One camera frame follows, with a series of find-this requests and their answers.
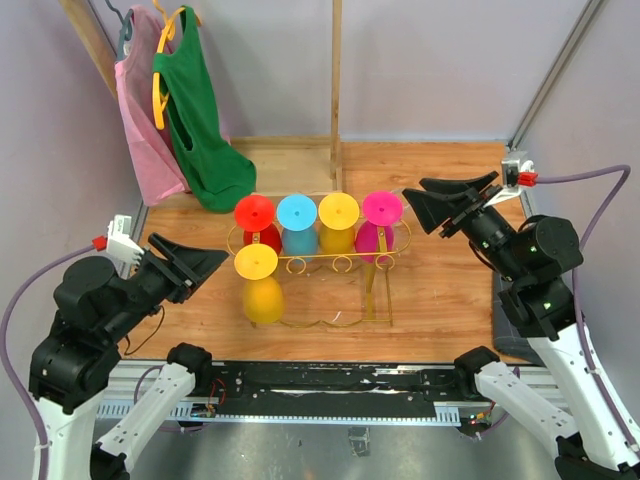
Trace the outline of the red plastic wine glass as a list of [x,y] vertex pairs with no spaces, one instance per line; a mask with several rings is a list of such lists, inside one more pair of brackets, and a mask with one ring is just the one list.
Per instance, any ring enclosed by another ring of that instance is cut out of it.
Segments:
[[275,213],[273,202],[263,195],[252,194],[238,202],[234,219],[243,230],[245,246],[257,242],[269,246],[277,255],[281,253],[282,240],[274,224]]

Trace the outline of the yellow wine glass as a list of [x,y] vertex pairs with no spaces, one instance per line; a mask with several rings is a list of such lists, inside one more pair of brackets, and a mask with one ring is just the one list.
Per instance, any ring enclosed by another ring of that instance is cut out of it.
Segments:
[[355,242],[355,224],[360,208],[354,197],[336,192],[324,197],[318,206],[321,221],[319,244],[326,254],[350,253]]
[[252,323],[275,323],[284,314],[284,294],[274,277],[278,263],[276,252],[260,243],[242,247],[235,256],[234,268],[245,280],[242,293],[244,314]]

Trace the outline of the magenta plastic wine glass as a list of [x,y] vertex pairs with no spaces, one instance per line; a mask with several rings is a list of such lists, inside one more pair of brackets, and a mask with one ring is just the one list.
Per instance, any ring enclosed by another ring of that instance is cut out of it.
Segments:
[[397,195],[389,191],[375,191],[368,194],[362,203],[365,221],[359,227],[355,238],[357,252],[379,252],[379,229],[384,230],[387,250],[394,244],[393,225],[403,215],[404,207]]

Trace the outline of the blue plastic wine glass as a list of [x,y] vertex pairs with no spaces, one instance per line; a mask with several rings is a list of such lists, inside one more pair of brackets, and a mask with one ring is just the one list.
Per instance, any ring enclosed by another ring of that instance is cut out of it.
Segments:
[[276,209],[277,220],[282,227],[282,244],[288,256],[302,256],[310,261],[318,251],[318,234],[315,229],[317,206],[308,196],[292,194],[280,201]]

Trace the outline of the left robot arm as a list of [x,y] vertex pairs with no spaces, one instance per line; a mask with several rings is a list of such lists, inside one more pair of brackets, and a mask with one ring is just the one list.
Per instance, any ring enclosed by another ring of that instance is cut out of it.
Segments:
[[29,392],[45,436],[41,464],[50,479],[127,479],[149,440],[175,406],[214,383],[212,356],[202,347],[172,348],[152,386],[107,434],[94,425],[119,342],[164,302],[188,300],[228,259],[224,250],[183,246],[157,233],[137,251],[136,271],[122,278],[111,260],[83,256],[54,291],[48,336],[35,349]]

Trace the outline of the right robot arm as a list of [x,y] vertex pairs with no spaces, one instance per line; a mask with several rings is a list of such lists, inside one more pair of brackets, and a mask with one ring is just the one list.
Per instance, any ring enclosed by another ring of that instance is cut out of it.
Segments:
[[639,424],[615,392],[585,324],[576,282],[583,241],[572,223],[547,215],[514,228],[494,207],[502,189],[491,172],[472,180],[423,178],[402,194],[426,233],[462,233],[508,286],[501,307],[552,375],[562,410],[484,346],[455,359],[453,387],[466,400],[495,402],[547,450],[563,479],[636,479]]

